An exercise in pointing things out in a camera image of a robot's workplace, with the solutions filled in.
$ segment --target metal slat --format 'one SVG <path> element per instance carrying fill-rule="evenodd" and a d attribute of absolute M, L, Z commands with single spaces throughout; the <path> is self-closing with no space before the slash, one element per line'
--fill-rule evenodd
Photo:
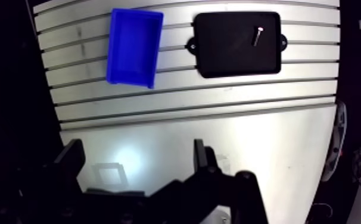
<path fill-rule="evenodd" d="M 154 90 L 141 86 L 111 85 L 106 81 L 91 82 L 64 88 L 52 89 L 56 104 L 101 97 L 120 97 L 127 94 L 149 94 L 157 91 L 182 88 L 206 88 L 213 85 L 241 85 L 257 82 L 284 82 L 304 79 L 330 79 L 338 76 L 338 63 L 283 64 L 278 74 L 249 75 L 205 79 L 196 70 L 158 73 Z"/>
<path fill-rule="evenodd" d="M 46 68 L 107 56 L 108 41 L 98 40 L 69 46 L 42 54 Z M 282 61 L 287 60 L 339 60 L 336 45 L 288 45 L 282 52 Z M 158 53 L 157 69 L 194 66 L 195 56 L 186 49 Z"/>
<path fill-rule="evenodd" d="M 193 174 L 192 141 L 214 148 L 222 171 L 257 176 L 269 223 L 302 224 L 311 208 L 328 152 L 335 106 L 273 113 L 61 132 L 82 139 L 87 163 L 77 180 L 87 188 L 145 191 Z M 127 185 L 96 181 L 99 164 L 120 164 Z M 106 170 L 113 173 L 116 169 Z"/>
<path fill-rule="evenodd" d="M 194 110 L 171 111 L 166 113 L 152 113 L 134 116 L 110 117 L 107 119 L 92 119 L 81 122 L 62 123 L 62 130 L 80 129 L 90 127 L 132 125 L 150 122 L 168 122 L 179 119 L 204 119 L 219 114 L 242 113 L 247 111 L 262 111 L 276 108 L 301 107 L 307 105 L 331 104 L 335 97 L 320 97 L 310 99 L 292 99 L 287 101 L 261 102 L 256 104 L 232 105 L 226 107 L 213 107 Z"/>
<path fill-rule="evenodd" d="M 41 49 L 51 48 L 109 34 L 109 18 L 99 18 L 73 26 L 64 27 L 39 35 Z M 281 32 L 289 41 L 339 42 L 340 30 L 337 27 L 304 26 L 283 24 Z M 163 29 L 160 46 L 185 45 L 193 37 L 192 27 Z"/>
<path fill-rule="evenodd" d="M 37 31 L 53 28 L 63 24 L 82 20 L 98 15 L 111 13 L 112 8 L 133 8 L 141 7 L 144 1 L 135 1 L 130 4 L 129 1 L 110 1 L 94 2 L 85 1 L 79 4 L 59 8 L 51 12 L 41 14 L 35 17 Z M 160 8 L 146 8 L 146 10 L 160 11 L 164 13 L 164 25 L 191 23 L 194 16 L 199 13 L 215 11 L 275 11 L 279 13 L 283 20 L 306 21 L 315 23 L 339 24 L 339 11 L 330 8 L 317 8 L 301 5 L 282 4 L 282 2 L 264 3 L 217 3 L 217 2 L 199 2 L 196 4 L 183 4 L 181 6 L 168 5 Z"/>
<path fill-rule="evenodd" d="M 56 107 L 55 111 L 59 120 L 69 120 L 174 108 L 204 108 L 221 104 L 331 95 L 336 93 L 336 85 L 336 80 L 329 80 L 198 89 L 64 105 Z"/>
<path fill-rule="evenodd" d="M 42 3 L 40 5 L 37 5 L 37 6 L 33 7 L 33 12 L 34 13 L 41 13 L 43 11 L 50 10 L 52 8 L 55 8 L 55 7 L 60 7 L 60 6 L 63 6 L 63 5 L 67 5 L 67 4 L 70 4 L 70 3 L 76 4 L 76 1 L 77 0 L 53 0 L 53 1 L 48 1 L 48 2 L 45 2 L 45 3 Z M 98 0 L 97 4 L 107 4 L 104 1 L 111 1 L 111 0 Z M 126 1 L 128 4 L 132 2 L 130 0 L 123 0 L 123 1 Z M 174 1 L 174 0 L 155 1 L 155 0 L 149 0 L 149 1 L 145 1 L 145 2 L 147 2 L 146 5 L 157 5 L 157 4 L 168 4 L 168 3 L 185 2 L 185 1 Z M 339 0 L 294 0 L 294 2 L 306 2 L 306 3 L 311 3 L 311 4 L 321 4 L 321 5 L 330 5 L 330 6 L 333 6 L 333 7 L 339 7 Z"/>

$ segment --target metal screw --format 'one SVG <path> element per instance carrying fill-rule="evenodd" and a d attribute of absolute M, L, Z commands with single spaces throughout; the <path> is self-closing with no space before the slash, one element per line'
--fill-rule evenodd
<path fill-rule="evenodd" d="M 262 31 L 264 31 L 264 28 L 262 28 L 262 27 L 257 28 L 257 35 L 256 35 L 256 39 L 254 40 L 253 46 L 257 46 L 257 42 L 259 41 Z"/>

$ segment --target blue bin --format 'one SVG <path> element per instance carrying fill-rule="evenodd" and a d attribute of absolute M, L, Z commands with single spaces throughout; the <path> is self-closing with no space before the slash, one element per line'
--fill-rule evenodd
<path fill-rule="evenodd" d="M 107 81 L 154 87 L 162 13 L 113 9 L 108 47 Z"/>

